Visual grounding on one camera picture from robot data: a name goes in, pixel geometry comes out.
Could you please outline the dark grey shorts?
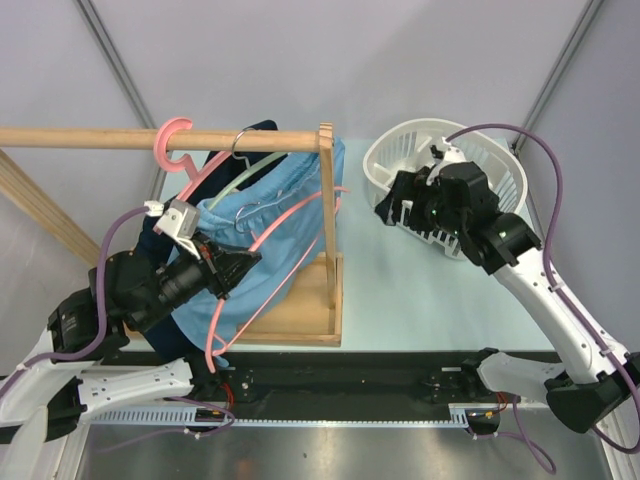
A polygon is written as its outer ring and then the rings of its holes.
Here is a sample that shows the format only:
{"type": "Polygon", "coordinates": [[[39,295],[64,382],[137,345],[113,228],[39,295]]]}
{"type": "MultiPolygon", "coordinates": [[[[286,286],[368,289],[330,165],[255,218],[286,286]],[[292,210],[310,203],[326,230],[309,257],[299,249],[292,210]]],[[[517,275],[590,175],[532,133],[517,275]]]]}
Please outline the dark grey shorts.
{"type": "Polygon", "coordinates": [[[374,213],[386,226],[395,226],[402,210],[402,200],[394,191],[390,191],[374,208],[374,213]]]}

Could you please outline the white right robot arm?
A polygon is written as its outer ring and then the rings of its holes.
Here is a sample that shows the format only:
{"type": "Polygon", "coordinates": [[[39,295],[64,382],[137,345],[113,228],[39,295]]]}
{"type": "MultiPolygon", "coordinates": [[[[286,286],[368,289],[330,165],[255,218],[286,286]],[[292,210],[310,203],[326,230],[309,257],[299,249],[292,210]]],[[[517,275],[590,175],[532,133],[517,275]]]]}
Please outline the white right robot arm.
{"type": "Polygon", "coordinates": [[[498,391],[520,395],[585,433],[638,393],[638,354],[605,339],[568,288],[553,280],[540,239],[519,215],[500,210],[475,163],[400,170],[375,212],[387,225],[453,235],[463,254],[520,302],[559,357],[544,363],[483,349],[464,365],[461,388],[469,399],[484,401],[498,391]]]}

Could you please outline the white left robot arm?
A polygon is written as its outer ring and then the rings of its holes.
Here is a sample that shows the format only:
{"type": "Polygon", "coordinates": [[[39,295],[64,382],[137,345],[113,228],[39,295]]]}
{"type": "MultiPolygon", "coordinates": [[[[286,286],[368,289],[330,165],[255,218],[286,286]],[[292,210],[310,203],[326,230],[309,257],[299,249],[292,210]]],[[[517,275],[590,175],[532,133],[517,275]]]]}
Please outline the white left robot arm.
{"type": "Polygon", "coordinates": [[[194,353],[155,369],[95,382],[86,369],[146,333],[199,293],[225,300],[260,261],[258,252],[198,240],[169,265],[155,266],[137,251],[122,251],[89,273],[89,287],[61,302],[30,356],[1,383],[1,441],[10,444],[33,420],[44,418],[41,441],[56,440],[99,414],[138,401],[214,397],[221,376],[194,353]]]}

